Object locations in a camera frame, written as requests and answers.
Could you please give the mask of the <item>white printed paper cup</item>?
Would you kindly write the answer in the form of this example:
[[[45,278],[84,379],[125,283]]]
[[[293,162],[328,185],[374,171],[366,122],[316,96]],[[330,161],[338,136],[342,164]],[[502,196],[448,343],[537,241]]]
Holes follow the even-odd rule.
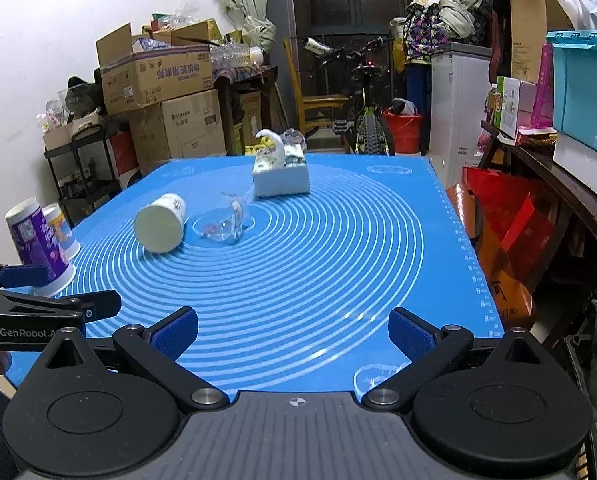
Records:
[[[184,199],[178,194],[166,193],[138,212],[134,222],[137,240],[147,252],[171,252],[184,239],[186,218]]]

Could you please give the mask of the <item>purple paper cup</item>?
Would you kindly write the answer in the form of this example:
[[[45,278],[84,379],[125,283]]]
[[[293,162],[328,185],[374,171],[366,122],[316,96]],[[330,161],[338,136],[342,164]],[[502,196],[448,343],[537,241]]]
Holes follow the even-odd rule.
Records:
[[[37,197],[22,200],[4,215],[23,264],[42,266],[47,277],[34,285],[37,296],[52,297],[71,283],[76,269],[64,254]]]

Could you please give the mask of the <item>blue yellow paper cup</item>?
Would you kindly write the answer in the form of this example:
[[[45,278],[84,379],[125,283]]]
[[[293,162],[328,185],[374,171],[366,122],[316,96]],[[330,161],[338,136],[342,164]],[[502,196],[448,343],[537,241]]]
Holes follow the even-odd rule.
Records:
[[[80,243],[75,237],[60,204],[52,203],[44,206],[42,213],[63,250],[64,256],[68,260],[73,260],[80,251]]]

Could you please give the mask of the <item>clear glass cup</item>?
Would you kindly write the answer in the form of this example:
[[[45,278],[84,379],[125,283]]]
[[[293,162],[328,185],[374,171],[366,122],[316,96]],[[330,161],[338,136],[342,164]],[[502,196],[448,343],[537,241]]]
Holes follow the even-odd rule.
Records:
[[[222,192],[218,205],[194,220],[193,231],[210,242],[239,242],[245,232],[251,230],[255,224],[253,216],[248,212],[253,198],[252,193],[236,195]]]

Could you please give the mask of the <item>black metal shelf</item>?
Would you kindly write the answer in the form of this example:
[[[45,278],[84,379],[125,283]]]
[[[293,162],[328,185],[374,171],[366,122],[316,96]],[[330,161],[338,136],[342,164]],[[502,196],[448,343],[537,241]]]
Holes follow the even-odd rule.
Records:
[[[52,180],[58,192],[59,205],[72,228],[82,219],[93,214],[102,200],[111,200],[122,191],[120,180],[116,177],[113,167],[112,150],[108,143],[111,139],[112,133],[108,128],[95,125],[76,133],[67,144],[52,150],[44,149],[44,159],[48,162]],[[96,168],[91,164],[86,165],[82,159],[82,149],[94,144],[102,145],[106,166],[110,171],[108,179],[100,179],[96,174]],[[68,182],[62,178],[63,183],[54,166],[54,161],[62,156],[68,156],[76,168],[76,174],[72,174]]]

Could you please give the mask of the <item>blue silicone mat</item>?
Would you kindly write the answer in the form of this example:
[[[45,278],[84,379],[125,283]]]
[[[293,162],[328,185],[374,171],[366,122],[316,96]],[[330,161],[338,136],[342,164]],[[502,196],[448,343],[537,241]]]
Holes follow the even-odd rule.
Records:
[[[435,326],[501,335],[469,237],[426,159],[312,154],[307,168],[309,193],[254,197],[255,224],[236,243],[204,240],[192,224],[222,192],[253,194],[248,157],[169,162],[82,220],[68,289],[113,289],[123,300],[88,335],[193,308],[198,337],[180,363],[228,394],[365,393],[408,363],[387,335],[399,307]],[[187,204],[184,239],[154,254],[134,222],[166,193]]]

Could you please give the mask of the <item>red paper bag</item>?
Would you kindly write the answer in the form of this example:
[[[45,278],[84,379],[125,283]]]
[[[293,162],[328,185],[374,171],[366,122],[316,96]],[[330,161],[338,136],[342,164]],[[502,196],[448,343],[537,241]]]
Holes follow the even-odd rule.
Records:
[[[506,328],[532,327],[536,307],[527,283],[555,232],[551,189],[541,180],[466,167],[447,194],[477,253],[501,322]]]

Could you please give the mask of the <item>white tissue box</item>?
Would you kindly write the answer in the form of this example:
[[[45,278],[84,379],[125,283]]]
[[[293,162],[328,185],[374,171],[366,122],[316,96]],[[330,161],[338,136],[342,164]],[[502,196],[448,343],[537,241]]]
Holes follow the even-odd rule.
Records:
[[[254,160],[252,178],[257,198],[304,195],[311,190],[306,162],[307,145],[299,130],[284,133],[259,130],[256,139],[264,142]]]

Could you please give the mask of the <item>red bucket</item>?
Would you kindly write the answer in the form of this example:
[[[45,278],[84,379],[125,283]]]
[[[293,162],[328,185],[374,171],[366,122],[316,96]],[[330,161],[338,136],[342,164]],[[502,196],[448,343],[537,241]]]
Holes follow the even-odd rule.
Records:
[[[422,117],[395,115],[384,110],[383,118],[392,133],[396,154],[416,154],[421,148]]]

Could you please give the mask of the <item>lower cardboard box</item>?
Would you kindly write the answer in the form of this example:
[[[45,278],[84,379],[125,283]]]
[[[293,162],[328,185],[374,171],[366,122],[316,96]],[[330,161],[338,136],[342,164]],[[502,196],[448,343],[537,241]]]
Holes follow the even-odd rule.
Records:
[[[216,90],[135,110],[128,119],[144,176],[173,159],[227,153]]]

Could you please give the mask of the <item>upper cardboard box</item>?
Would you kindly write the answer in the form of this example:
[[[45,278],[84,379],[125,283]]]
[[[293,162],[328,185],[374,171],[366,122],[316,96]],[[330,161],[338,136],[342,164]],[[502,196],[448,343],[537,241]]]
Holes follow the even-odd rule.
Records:
[[[126,24],[97,41],[108,114],[213,88],[210,42],[220,38],[213,18],[173,29],[131,33]]]

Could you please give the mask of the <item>green white carton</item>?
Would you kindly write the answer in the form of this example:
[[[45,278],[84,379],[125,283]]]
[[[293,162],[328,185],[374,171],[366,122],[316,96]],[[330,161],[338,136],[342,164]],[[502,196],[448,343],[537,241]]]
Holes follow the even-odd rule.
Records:
[[[536,84],[512,77],[497,78],[495,125],[514,138],[518,129],[530,127],[536,96]]]

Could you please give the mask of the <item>wooden chair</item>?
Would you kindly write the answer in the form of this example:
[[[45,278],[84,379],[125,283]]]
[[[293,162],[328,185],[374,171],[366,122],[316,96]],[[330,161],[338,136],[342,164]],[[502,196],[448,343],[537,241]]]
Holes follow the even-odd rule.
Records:
[[[282,41],[288,66],[292,89],[294,92],[298,130],[304,136],[311,136],[321,128],[331,128],[335,120],[335,113],[343,110],[349,102],[344,94],[327,94],[327,96],[304,96],[299,77],[292,55],[290,40],[284,38]]]

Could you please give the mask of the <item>white freezer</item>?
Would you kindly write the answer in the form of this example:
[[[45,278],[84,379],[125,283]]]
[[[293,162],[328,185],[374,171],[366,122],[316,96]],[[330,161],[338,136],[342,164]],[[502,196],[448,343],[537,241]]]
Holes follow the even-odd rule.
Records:
[[[429,159],[444,188],[481,160],[477,143],[491,88],[490,58],[489,48],[458,42],[431,58]]]

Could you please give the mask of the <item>black bicycle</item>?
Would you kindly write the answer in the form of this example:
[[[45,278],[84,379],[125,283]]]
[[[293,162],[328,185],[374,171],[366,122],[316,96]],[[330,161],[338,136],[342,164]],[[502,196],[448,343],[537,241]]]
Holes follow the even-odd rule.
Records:
[[[345,70],[346,86],[337,94],[344,94],[349,102],[335,113],[329,129],[356,155],[395,154],[392,133],[383,118],[385,106],[381,98],[387,88],[387,70],[370,60],[370,55],[386,46],[387,40],[381,36],[359,48],[329,47],[312,37],[303,40],[304,50],[315,55],[321,66],[339,64]]]

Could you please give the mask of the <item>teal storage bin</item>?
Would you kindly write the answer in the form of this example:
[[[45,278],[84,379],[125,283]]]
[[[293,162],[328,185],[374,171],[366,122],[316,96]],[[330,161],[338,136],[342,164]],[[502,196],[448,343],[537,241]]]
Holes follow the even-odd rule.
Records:
[[[593,148],[597,139],[597,30],[549,32],[553,128]]]

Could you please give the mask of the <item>tall cardboard box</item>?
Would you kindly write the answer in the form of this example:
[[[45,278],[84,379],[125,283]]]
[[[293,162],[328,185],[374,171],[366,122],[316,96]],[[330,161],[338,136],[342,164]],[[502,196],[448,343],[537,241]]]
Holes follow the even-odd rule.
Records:
[[[557,0],[510,0],[510,14],[511,76],[536,84],[547,34],[572,23]]]

